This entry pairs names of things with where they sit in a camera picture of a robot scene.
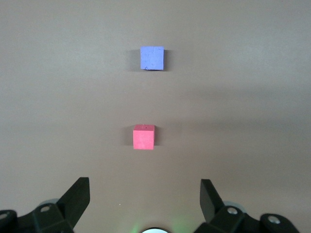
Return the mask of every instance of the cube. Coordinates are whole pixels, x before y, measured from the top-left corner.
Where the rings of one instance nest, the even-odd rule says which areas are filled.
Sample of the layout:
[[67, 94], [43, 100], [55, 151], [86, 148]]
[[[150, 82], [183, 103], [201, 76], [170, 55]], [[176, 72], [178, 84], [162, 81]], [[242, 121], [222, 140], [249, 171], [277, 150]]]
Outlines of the cube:
[[136, 125], [133, 130], [133, 145], [137, 150], [153, 150], [155, 146], [155, 126]]
[[140, 48], [140, 68], [145, 70], [164, 69], [164, 47], [144, 46]]

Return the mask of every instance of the pink cube's top face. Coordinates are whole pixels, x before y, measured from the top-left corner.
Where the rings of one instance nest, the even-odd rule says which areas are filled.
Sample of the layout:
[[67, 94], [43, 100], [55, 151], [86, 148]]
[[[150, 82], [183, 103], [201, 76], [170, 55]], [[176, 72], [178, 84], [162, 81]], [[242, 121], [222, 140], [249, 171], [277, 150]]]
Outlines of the pink cube's top face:
[[136, 125], [133, 131], [134, 149], [153, 150], [155, 145], [155, 126]]

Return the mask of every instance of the gray surface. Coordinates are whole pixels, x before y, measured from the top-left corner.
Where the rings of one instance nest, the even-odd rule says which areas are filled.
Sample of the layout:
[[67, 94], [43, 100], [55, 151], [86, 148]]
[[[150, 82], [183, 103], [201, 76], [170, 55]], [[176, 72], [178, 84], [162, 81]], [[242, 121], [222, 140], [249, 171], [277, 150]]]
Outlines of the gray surface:
[[[89, 176], [77, 233], [189, 233], [209, 178], [310, 232], [310, 22], [309, 0], [0, 1], [0, 209]], [[139, 69], [146, 45], [165, 71]]]

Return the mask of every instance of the pink cube's front face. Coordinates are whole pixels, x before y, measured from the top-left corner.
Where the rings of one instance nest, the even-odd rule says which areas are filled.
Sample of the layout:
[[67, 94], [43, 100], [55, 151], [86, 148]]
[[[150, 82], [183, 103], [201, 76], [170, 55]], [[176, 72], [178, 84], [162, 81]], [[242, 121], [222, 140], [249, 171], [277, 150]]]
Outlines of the pink cube's front face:
[[136, 125], [133, 131], [134, 149], [153, 150], [155, 146], [155, 126]]

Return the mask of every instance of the pink cube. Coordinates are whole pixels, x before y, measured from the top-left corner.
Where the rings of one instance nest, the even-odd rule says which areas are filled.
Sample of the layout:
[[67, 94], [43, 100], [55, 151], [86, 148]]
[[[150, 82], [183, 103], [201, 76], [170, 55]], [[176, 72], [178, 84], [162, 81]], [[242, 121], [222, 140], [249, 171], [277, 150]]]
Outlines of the pink cube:
[[153, 150], [155, 146], [155, 126], [136, 125], [133, 131], [134, 149]]

